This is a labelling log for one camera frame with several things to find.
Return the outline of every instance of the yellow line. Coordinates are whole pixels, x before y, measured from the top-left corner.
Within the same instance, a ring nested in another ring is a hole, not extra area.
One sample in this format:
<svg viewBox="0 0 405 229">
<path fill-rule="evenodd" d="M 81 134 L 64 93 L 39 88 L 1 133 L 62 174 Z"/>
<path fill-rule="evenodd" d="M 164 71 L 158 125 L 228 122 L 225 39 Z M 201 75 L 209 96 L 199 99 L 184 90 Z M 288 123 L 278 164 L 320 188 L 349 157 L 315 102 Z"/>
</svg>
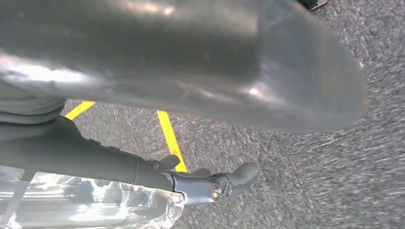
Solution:
<svg viewBox="0 0 405 229">
<path fill-rule="evenodd" d="M 78 117 L 79 114 L 83 113 L 85 110 L 93 106 L 94 103 L 95 102 L 84 101 L 79 106 L 75 107 L 71 112 L 69 112 L 65 117 L 73 120 L 74 118 Z"/>
<path fill-rule="evenodd" d="M 187 167 L 181 155 L 179 144 L 177 144 L 176 136 L 174 135 L 173 127 L 171 126 L 169 115 L 165 111 L 157 111 L 160 125 L 162 126 L 163 134 L 165 135 L 167 146 L 171 154 L 176 155 L 180 159 L 180 164 L 176 166 L 177 172 L 187 173 Z"/>
</svg>

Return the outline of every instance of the black plastic bracket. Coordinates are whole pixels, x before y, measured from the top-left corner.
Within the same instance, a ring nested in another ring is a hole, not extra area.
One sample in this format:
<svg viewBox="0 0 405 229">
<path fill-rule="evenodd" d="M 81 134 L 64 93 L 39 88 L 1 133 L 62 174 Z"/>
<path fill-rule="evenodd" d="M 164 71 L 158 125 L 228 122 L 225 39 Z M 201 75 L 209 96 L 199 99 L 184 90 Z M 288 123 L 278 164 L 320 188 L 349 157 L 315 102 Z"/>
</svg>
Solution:
<svg viewBox="0 0 405 229">
<path fill-rule="evenodd" d="M 314 10 L 318 7 L 325 5 L 329 0 L 297 0 L 308 10 Z"/>
<path fill-rule="evenodd" d="M 144 160 L 116 147 L 102 146 L 83 138 L 75 124 L 61 116 L 36 125 L 0 123 L 0 144 L 0 165 L 178 192 L 186 205 L 238 194 L 258 175 L 253 163 L 242 164 L 233 173 L 211 175 L 208 169 L 172 172 L 180 162 L 175 155 L 160 161 Z"/>
</svg>

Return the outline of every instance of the gray carpet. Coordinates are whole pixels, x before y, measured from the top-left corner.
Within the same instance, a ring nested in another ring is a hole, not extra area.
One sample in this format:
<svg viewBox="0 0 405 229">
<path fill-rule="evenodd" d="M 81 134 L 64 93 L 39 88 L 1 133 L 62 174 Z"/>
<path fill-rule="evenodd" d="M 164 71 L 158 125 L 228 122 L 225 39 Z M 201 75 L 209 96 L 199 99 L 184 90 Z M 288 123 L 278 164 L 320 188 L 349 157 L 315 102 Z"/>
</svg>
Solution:
<svg viewBox="0 0 405 229">
<path fill-rule="evenodd" d="M 363 64 L 366 116 L 337 132 L 287 135 L 172 114 L 190 170 L 261 167 L 251 190 L 187 208 L 174 228 L 405 228 L 405 3 L 330 0 L 314 13 Z M 97 104 L 75 122 L 106 145 L 146 158 L 168 153 L 153 111 Z"/>
</svg>

